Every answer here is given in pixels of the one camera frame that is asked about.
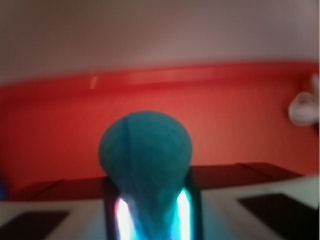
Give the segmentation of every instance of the toy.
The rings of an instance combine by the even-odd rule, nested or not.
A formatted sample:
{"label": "toy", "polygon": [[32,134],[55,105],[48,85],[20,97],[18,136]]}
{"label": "toy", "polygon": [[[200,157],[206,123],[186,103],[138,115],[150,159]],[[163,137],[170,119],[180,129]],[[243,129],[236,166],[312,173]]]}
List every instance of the toy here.
{"label": "toy", "polygon": [[160,112],[131,113],[104,133],[100,164],[128,204],[138,239],[170,238],[191,157],[186,129]]}

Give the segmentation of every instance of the black panel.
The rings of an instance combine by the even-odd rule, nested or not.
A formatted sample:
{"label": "black panel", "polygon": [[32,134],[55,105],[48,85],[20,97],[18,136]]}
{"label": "black panel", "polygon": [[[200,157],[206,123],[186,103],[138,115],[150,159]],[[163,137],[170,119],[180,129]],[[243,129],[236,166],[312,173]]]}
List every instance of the black panel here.
{"label": "black panel", "polygon": [[319,208],[314,210],[281,193],[238,201],[286,240],[319,239]]}
{"label": "black panel", "polygon": [[0,240],[43,240],[67,215],[67,211],[28,211],[0,228]]}

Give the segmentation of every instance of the glowing light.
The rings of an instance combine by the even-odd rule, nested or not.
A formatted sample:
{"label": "glowing light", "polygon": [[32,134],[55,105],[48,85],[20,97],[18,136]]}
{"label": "glowing light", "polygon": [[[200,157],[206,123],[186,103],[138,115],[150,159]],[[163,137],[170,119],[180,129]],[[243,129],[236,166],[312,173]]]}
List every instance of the glowing light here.
{"label": "glowing light", "polygon": [[[186,189],[183,189],[177,200],[177,211],[174,216],[172,227],[178,228],[172,230],[171,239],[191,240],[192,239],[192,209],[191,197]],[[116,202],[116,223],[118,237],[120,240],[136,240],[137,234],[131,218],[128,205],[121,198]]]}
{"label": "glowing light", "polygon": [[120,240],[135,240],[136,231],[128,204],[120,198],[116,203],[116,223]]}
{"label": "glowing light", "polygon": [[182,190],[177,198],[180,240],[191,239],[191,208],[187,190]]}

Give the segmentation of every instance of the white wall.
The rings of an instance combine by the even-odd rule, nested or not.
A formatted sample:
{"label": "white wall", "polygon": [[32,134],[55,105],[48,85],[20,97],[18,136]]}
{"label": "white wall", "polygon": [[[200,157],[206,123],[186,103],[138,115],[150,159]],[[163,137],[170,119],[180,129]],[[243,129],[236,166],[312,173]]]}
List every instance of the white wall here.
{"label": "white wall", "polygon": [[318,0],[0,0],[0,85],[260,60],[319,61]]}

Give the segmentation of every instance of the white object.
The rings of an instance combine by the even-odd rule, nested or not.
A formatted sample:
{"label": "white object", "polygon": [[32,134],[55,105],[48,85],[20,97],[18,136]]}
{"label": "white object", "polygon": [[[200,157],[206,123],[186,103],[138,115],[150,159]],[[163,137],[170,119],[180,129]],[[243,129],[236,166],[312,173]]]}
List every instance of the white object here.
{"label": "white object", "polygon": [[0,227],[18,215],[30,211],[67,211],[68,216],[45,240],[106,240],[103,200],[0,202]]}
{"label": "white object", "polygon": [[282,240],[238,202],[240,198],[279,193],[316,210],[319,176],[201,191],[203,239]]}
{"label": "white object", "polygon": [[297,126],[311,126],[319,123],[319,76],[311,78],[313,94],[299,93],[289,106],[289,118]]}

